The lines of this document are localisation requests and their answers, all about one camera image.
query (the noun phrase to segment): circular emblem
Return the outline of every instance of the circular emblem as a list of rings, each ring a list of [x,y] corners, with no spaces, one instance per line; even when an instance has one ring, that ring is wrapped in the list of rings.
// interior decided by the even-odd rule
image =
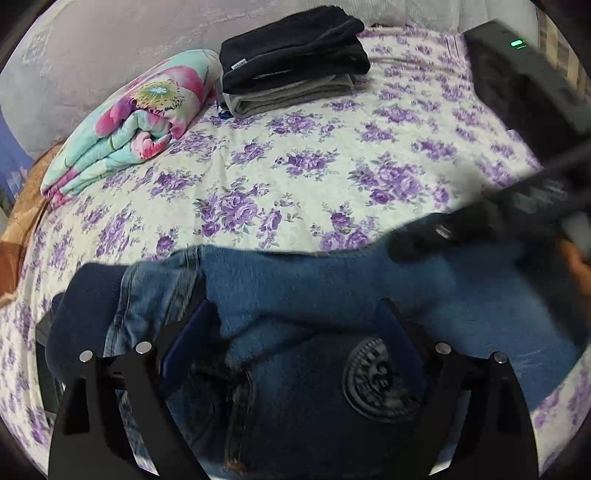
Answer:
[[[378,337],[366,338],[349,355],[343,393],[361,415],[386,423],[410,420],[420,407]]]

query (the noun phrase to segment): floral blanket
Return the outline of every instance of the floral blanket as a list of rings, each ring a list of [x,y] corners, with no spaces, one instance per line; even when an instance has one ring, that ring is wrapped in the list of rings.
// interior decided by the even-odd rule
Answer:
[[[162,152],[183,136],[221,72],[212,50],[187,50],[120,88],[66,140],[42,194],[60,206],[98,179]]]
[[[352,95],[223,121],[215,107],[149,163],[97,181],[47,212],[17,298],[0,310],[0,415],[47,471],[34,325],[89,261],[131,263],[211,243],[356,248],[430,212],[532,173],[536,159],[474,95],[459,37],[367,30],[372,68]],[[591,403],[591,351],[531,412],[542,468]]]

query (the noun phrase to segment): denim jeans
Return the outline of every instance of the denim jeans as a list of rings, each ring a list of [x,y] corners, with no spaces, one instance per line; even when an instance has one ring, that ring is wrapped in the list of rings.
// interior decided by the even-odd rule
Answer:
[[[397,264],[387,237],[317,255],[190,247],[125,271],[104,355],[156,337],[187,314],[198,289],[217,305],[234,380],[224,387],[196,368],[168,406],[206,471],[366,478],[379,474],[418,409],[380,339],[389,334],[374,320],[380,299],[460,353],[505,352],[530,410],[578,360],[582,347],[516,268],[522,253],[519,243],[482,243]]]

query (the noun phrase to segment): black folded towel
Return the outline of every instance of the black folded towel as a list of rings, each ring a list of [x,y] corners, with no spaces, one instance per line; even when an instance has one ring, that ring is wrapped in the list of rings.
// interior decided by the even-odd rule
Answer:
[[[224,93],[260,92],[341,73],[365,74],[368,56],[355,37],[363,22],[339,7],[290,15],[222,43]]]

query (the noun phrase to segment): bed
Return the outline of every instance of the bed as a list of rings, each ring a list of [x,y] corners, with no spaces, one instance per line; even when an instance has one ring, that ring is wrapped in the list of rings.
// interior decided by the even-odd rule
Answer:
[[[34,326],[82,264],[162,258],[199,243],[359,248],[540,168],[474,95],[459,36],[395,27],[369,28],[360,38],[372,68],[353,95],[230,121],[210,105],[157,158],[41,218],[17,298],[0,310],[0,416],[41,472],[51,430]],[[590,365],[587,349],[531,408],[542,470],[587,416]]]

